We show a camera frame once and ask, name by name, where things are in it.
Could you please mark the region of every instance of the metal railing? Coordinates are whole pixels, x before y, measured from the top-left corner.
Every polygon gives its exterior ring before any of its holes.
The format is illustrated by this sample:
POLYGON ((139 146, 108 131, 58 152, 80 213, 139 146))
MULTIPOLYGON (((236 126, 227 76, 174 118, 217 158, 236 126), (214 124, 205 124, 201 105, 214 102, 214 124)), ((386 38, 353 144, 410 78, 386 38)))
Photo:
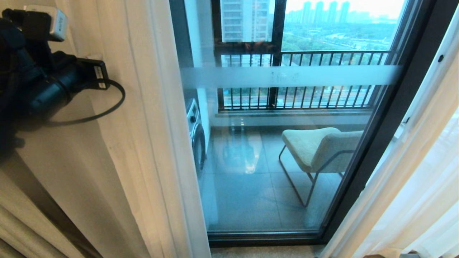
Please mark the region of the metal railing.
MULTIPOLYGON (((384 65, 390 51, 284 51, 281 66, 384 65)), ((273 55, 221 55, 222 67, 272 66, 273 55)), ((379 85, 219 89, 219 111, 371 108, 379 85)))

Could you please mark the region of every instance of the frosted glass strip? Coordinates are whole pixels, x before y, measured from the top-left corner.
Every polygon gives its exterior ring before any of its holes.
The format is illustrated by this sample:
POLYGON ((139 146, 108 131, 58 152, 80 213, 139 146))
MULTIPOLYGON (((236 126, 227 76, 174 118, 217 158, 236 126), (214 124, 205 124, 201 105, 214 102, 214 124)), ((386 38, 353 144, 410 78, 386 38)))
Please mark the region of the frosted glass strip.
POLYGON ((402 66, 201 67, 182 68, 184 88, 387 85, 402 66))

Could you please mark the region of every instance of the high-rise building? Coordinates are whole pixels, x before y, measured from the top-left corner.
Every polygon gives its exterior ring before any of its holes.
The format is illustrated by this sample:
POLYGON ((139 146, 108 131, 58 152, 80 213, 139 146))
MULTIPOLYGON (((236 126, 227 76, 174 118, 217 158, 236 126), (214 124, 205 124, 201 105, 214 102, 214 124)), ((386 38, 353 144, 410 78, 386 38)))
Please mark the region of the high-rise building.
POLYGON ((311 16, 311 2, 307 1, 303 4, 303 16, 301 18, 301 23, 308 23, 310 16, 311 16))
POLYGON ((270 0, 221 0, 223 42, 269 41, 270 0))
POLYGON ((290 11, 285 15, 286 23, 301 23, 303 10, 290 11))
POLYGON ((348 1, 341 4, 341 11, 340 11, 340 22, 347 21, 347 13, 349 12, 350 3, 348 1))
POLYGON ((314 15, 314 23, 319 23, 324 20, 324 3, 322 1, 317 2, 316 4, 316 12, 314 15))
POLYGON ((338 7, 338 3, 336 1, 333 1, 330 3, 330 6, 328 7, 328 23, 334 23, 336 21, 336 8, 338 7))

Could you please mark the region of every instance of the glass door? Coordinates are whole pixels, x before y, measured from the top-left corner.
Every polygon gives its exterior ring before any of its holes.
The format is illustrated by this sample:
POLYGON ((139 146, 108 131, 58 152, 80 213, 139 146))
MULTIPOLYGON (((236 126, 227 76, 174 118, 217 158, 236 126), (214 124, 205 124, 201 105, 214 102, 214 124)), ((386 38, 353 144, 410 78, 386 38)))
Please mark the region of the glass door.
POLYGON ((327 242, 390 141, 378 135, 400 124, 457 5, 170 2, 214 246, 327 242))

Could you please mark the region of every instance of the black camera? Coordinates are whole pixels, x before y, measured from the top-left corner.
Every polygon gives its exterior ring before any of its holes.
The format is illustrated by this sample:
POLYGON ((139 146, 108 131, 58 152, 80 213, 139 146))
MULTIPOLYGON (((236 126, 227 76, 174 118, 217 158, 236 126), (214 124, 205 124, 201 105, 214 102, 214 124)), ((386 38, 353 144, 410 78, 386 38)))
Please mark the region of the black camera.
POLYGON ((109 80, 103 61, 52 53, 52 17, 46 12, 6 9, 0 19, 0 160, 24 141, 17 131, 95 120, 117 109, 125 92, 109 80), (50 118, 85 89, 118 88, 122 98, 102 114, 65 122, 50 118))

